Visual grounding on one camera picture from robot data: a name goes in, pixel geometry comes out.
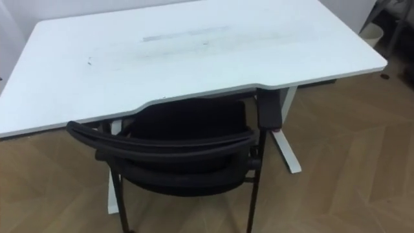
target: white tabletop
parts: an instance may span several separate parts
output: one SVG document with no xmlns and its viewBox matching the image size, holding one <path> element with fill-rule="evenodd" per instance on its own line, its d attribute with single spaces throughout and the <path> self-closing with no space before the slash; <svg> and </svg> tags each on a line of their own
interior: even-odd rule
<svg viewBox="0 0 414 233">
<path fill-rule="evenodd" d="M 318 0 L 208 0 L 42 21 L 0 96 L 0 137 L 385 66 Z"/>
</svg>

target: wooden floor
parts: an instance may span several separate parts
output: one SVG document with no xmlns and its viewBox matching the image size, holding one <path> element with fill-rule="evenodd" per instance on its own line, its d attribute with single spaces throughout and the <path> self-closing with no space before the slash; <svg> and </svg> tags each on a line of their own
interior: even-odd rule
<svg viewBox="0 0 414 233">
<path fill-rule="evenodd" d="M 414 232 L 414 91 L 400 68 L 298 91 L 284 131 L 303 172 L 268 140 L 254 232 Z M 107 179 L 64 131 L 0 142 L 0 232 L 121 232 Z M 127 183 L 125 195 L 137 232 L 218 233 L 245 231 L 250 192 L 177 198 Z"/>
</svg>

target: chair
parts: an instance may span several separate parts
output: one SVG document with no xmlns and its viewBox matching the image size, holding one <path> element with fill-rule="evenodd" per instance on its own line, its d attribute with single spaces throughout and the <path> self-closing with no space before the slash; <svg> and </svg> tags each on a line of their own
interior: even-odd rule
<svg viewBox="0 0 414 233">
<path fill-rule="evenodd" d="M 246 125 L 245 105 L 239 101 L 191 99 L 158 104 L 133 116 L 133 123 L 112 135 L 108 122 L 103 132 L 76 122 L 67 131 L 96 149 L 96 160 L 110 169 L 122 230 L 129 229 L 123 198 L 123 179 L 166 195 L 195 197 L 221 194 L 243 183 L 253 183 L 247 232 L 252 231 L 261 163 L 267 130 L 280 128 L 280 110 L 265 114 L 270 99 L 279 103 L 279 93 L 257 96 L 259 144 Z M 277 115 L 270 121 L 268 115 Z M 247 177 L 254 170 L 253 177 Z"/>
</svg>

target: black armrest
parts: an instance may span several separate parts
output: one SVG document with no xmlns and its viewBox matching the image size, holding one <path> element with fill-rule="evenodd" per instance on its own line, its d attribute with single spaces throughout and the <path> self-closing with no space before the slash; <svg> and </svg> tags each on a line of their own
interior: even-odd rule
<svg viewBox="0 0 414 233">
<path fill-rule="evenodd" d="M 257 89 L 257 121 L 259 129 L 282 128 L 280 90 Z"/>
</svg>

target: black metal chair leg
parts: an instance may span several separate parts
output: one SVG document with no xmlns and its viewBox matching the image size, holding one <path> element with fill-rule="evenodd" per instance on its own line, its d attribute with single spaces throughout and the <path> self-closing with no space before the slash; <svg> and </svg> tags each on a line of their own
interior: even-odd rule
<svg viewBox="0 0 414 233">
<path fill-rule="evenodd" d="M 251 233 L 252 228 L 253 228 L 253 219 L 254 219 L 254 212 L 256 210 L 257 193 L 259 192 L 259 181 L 260 181 L 260 170 L 255 171 L 255 174 L 254 174 L 252 197 L 250 199 L 250 209 L 248 212 L 247 231 L 246 231 L 247 233 Z"/>
<path fill-rule="evenodd" d="M 265 130 L 260 131 L 259 146 L 257 147 L 257 150 L 258 150 L 257 155 L 259 156 L 261 160 L 263 160 L 263 155 L 265 153 L 266 136 L 267 136 L 267 131 Z M 260 175 L 261 175 L 261 168 L 254 172 L 253 190 L 252 190 L 252 197 L 250 199 L 250 209 L 248 213 L 246 233 L 251 233 L 253 229 L 253 219 L 254 219 L 254 213 L 256 211 L 257 193 L 259 192 Z"/>
<path fill-rule="evenodd" d="M 118 204 L 119 216 L 121 219 L 122 232 L 133 233 L 133 231 L 129 229 L 129 225 L 128 225 L 127 212 L 125 210 L 124 195 L 122 191 L 122 185 L 121 185 L 121 181 L 119 178 L 119 174 L 117 174 L 116 172 L 114 172 L 113 169 L 111 169 L 111 176 L 112 176 L 112 182 L 114 184 L 116 203 Z"/>
</svg>

